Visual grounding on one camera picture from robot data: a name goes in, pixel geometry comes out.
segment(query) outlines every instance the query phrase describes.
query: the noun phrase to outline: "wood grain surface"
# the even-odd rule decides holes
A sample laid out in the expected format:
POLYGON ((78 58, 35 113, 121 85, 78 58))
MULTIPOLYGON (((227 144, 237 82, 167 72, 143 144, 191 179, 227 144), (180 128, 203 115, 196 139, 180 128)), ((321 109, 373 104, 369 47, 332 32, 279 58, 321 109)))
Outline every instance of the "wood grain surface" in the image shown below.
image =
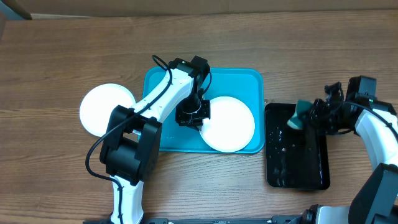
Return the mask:
POLYGON ((6 26, 6 20, 6 16, 2 12, 0 12, 0 40, 2 37, 2 33, 4 32, 4 27, 6 26))
MULTIPOLYGON (((398 11, 296 12, 7 22, 0 42, 0 222, 81 223, 113 209, 111 183, 84 165, 96 137, 80 124, 84 95, 103 83, 142 97, 152 54, 199 55, 212 67, 262 74, 266 103, 323 97, 323 86, 367 75, 398 105, 398 11)), ((324 191, 266 183, 250 156, 161 153, 144 187, 148 217, 258 218, 349 205, 371 174, 361 139, 328 137, 324 191)), ((104 173, 92 157, 93 169, 104 173)))

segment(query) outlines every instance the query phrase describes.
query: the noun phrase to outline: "black plastic tray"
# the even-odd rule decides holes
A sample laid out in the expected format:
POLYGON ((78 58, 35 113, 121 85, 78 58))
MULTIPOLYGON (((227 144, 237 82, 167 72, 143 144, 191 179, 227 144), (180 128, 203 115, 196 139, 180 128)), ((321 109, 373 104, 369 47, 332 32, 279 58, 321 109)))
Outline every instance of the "black plastic tray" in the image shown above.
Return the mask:
POLYGON ((330 186, 326 136, 287 126, 295 104, 265 108, 267 182, 273 187, 325 190, 330 186))

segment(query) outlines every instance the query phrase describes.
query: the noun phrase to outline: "white paper plate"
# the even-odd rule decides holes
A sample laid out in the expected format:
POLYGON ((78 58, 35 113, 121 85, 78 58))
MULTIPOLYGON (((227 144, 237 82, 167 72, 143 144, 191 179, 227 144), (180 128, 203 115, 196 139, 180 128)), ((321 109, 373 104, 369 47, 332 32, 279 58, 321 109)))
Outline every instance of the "white paper plate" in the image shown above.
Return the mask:
POLYGON ((220 152, 243 149, 254 135, 254 117, 250 109, 233 97, 210 100, 210 119, 203 120, 203 140, 220 152))
POLYGON ((85 129, 98 137, 105 134, 112 110, 121 105, 130 108, 136 100, 131 92, 118 84, 104 84, 87 93, 80 105, 80 121, 85 129))

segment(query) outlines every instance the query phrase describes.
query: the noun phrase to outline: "blue tray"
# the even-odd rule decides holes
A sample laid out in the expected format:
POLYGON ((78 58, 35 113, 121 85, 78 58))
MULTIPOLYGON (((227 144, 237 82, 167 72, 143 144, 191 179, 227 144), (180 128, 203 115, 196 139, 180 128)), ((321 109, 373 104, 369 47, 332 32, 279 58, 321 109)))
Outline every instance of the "blue tray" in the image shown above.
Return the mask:
MULTIPOLYGON (((242 150, 234 153, 254 154, 259 152, 265 143, 264 134, 264 87, 260 73, 248 68, 212 68, 213 80, 205 99, 219 96, 231 96, 249 107, 256 124, 254 136, 242 150)), ((165 72, 155 67, 149 70, 144 80, 143 97, 147 96, 163 79, 165 72)), ((206 87, 209 76, 202 84, 206 87)), ((200 133, 192 128, 180 127, 175 122, 175 110, 163 123, 160 150, 167 152, 207 152, 220 153, 212 149, 201 138, 200 133)))

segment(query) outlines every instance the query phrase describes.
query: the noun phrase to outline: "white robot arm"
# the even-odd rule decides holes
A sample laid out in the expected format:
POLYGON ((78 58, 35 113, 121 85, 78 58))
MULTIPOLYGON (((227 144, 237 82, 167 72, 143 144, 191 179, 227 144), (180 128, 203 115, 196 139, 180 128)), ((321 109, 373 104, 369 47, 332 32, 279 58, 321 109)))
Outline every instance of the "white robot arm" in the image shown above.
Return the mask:
POLYGON ((376 80, 369 77, 351 78, 345 101, 341 83, 326 86, 325 92, 329 98, 324 103, 316 100, 319 107, 312 110, 318 112, 317 117, 327 117, 319 120, 318 127, 328 134, 354 129, 364 142, 374 172, 350 207, 314 205, 302 219, 316 224, 398 223, 394 208, 398 194, 398 123, 394 108, 377 101, 376 80))
POLYGON ((163 80, 144 99, 132 108, 117 106, 111 113, 107 132, 128 117, 138 115, 124 130, 114 131, 104 139, 101 149, 100 161, 106 165, 106 172, 122 187, 120 206, 120 188, 113 182, 111 221, 114 224, 139 224, 142 220, 144 181, 157 161, 162 123, 172 110, 177 107, 176 122, 179 125, 194 126, 195 129, 200 129, 204 118, 210 118, 203 116, 210 114, 210 107, 202 104, 210 102, 203 99, 203 89, 200 88, 209 72, 210 67, 203 58, 195 56, 191 62, 176 58, 169 63, 163 80), (139 142, 124 138, 123 132, 140 135, 139 142))

